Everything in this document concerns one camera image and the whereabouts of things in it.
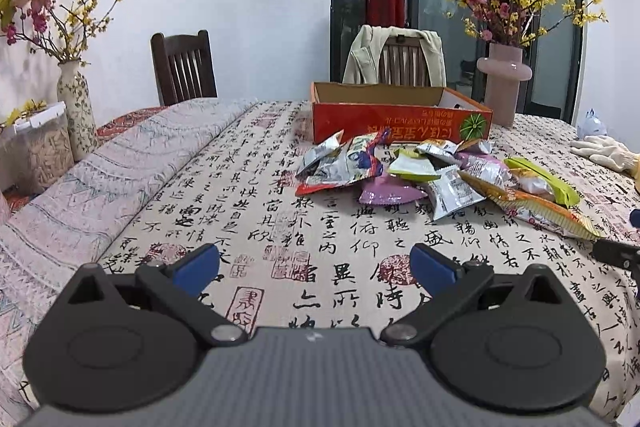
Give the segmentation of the orange long snack packet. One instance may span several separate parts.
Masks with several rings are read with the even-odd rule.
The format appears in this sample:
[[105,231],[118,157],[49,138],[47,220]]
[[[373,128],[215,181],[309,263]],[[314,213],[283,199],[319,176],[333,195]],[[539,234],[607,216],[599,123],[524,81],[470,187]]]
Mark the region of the orange long snack packet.
[[511,218],[570,239],[594,242],[604,237],[587,217],[549,202],[547,199],[514,190],[514,188],[502,188],[465,171],[461,171],[460,176],[475,191],[491,200]]

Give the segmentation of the white gloves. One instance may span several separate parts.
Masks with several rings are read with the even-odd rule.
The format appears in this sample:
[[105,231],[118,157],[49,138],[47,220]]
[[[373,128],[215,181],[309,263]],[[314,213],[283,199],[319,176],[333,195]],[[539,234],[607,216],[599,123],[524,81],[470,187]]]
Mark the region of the white gloves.
[[570,151],[618,173],[626,172],[631,176],[638,173],[639,155],[610,136],[588,135],[583,140],[570,142]]

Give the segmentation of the purple snack packet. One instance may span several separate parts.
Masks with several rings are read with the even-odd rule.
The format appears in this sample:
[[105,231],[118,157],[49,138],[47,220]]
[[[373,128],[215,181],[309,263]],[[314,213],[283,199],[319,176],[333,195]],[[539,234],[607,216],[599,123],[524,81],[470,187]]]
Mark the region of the purple snack packet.
[[426,196],[425,191],[411,182],[398,176],[382,174],[363,182],[359,202],[361,205],[371,206],[404,205]]

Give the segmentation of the calligraphy print tablecloth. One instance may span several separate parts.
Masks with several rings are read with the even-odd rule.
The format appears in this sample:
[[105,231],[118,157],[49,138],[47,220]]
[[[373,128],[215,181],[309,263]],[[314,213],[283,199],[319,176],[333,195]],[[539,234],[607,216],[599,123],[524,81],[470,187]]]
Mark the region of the calligraphy print tablecloth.
[[622,425],[639,419],[639,305],[625,272],[566,239],[481,202],[435,219],[428,202],[361,204],[356,185],[297,196],[296,170],[311,140],[305,102],[191,105],[212,127],[102,257],[112,273],[171,262],[216,245],[220,272],[202,301],[248,331],[258,326],[382,329],[424,303],[408,270],[423,243],[499,273],[548,265],[605,347],[608,365],[593,408]]

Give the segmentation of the green snack packet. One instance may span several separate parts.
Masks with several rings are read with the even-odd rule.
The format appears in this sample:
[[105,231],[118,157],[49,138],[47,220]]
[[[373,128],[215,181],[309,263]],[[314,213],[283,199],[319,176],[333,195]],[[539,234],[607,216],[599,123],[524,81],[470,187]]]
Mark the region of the green snack packet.
[[580,196],[574,187],[528,159],[508,157],[503,162],[522,191],[566,208],[576,207],[580,203]]

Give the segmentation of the pink patterned blanket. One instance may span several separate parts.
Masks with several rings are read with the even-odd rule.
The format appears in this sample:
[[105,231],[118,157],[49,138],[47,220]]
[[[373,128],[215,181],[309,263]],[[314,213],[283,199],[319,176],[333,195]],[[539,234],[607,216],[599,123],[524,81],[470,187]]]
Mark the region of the pink patterned blanket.
[[134,216],[252,102],[197,98],[163,109],[79,161],[1,227],[1,422],[32,410],[22,356],[53,301]]

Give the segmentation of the red silver snack packet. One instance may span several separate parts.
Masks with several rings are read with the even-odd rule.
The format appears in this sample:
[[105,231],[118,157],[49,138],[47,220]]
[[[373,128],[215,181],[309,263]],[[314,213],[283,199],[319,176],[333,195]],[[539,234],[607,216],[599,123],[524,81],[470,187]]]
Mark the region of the red silver snack packet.
[[308,150],[296,171],[297,197],[351,186],[381,176],[382,162],[375,149],[387,141],[390,129],[360,134],[341,143],[343,131]]

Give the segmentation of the orange cardboard box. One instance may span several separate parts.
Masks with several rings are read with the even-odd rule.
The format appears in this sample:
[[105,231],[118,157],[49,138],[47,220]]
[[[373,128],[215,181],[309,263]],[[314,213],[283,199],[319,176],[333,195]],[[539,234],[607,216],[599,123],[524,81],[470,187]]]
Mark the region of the orange cardboard box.
[[486,139],[494,112],[449,88],[315,82],[311,85],[314,142],[341,131],[349,140],[387,130],[387,140],[460,143]]

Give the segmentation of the white clear storage box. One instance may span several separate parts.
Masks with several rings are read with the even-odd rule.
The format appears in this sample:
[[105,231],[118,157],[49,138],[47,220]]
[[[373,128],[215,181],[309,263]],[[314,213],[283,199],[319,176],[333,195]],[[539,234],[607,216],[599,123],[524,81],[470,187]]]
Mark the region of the white clear storage box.
[[1,166],[13,185],[41,194],[75,164],[64,102],[27,100],[1,124]]

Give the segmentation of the dark wooden chair left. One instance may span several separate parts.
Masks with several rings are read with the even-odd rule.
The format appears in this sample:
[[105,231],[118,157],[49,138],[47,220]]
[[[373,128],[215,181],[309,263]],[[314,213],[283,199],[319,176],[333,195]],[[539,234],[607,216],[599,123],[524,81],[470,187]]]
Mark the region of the dark wooden chair left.
[[152,63],[161,106],[171,106],[194,98],[216,98],[217,88],[210,53],[209,34],[151,38]]

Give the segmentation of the floral ceramic vase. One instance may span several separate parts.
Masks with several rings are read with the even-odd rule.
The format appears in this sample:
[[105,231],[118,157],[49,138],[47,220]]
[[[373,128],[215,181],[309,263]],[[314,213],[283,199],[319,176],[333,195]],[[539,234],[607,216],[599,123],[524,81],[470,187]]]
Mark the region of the floral ceramic vase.
[[58,101],[66,106],[70,147],[74,161],[79,162],[98,147],[87,79],[81,72],[79,61],[58,64],[60,78],[56,84]]

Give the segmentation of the pink vase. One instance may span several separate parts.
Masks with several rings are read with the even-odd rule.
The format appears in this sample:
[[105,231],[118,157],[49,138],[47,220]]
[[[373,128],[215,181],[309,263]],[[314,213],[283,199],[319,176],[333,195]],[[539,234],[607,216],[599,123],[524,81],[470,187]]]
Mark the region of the pink vase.
[[492,123],[511,128],[514,124],[520,84],[532,79],[532,69],[523,62],[523,50],[500,43],[489,45],[488,57],[476,61],[487,76],[484,105],[491,109]]

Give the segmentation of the wooden chair with jacket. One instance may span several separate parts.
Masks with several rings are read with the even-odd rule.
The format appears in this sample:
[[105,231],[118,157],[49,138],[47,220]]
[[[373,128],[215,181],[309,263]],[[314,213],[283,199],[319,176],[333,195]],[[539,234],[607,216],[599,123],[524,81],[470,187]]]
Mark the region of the wooden chair with jacket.
[[418,38],[393,36],[386,40],[378,61],[378,82],[400,87],[431,86]]

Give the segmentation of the beige jacket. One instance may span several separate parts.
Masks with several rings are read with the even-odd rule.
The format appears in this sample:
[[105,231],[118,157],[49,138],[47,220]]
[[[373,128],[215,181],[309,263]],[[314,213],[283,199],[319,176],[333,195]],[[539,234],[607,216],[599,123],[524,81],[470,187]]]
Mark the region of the beige jacket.
[[378,65],[383,48],[390,38],[417,38],[425,58],[431,87],[447,86],[447,75],[442,39],[436,31],[395,26],[363,25],[349,49],[342,83],[378,83]]

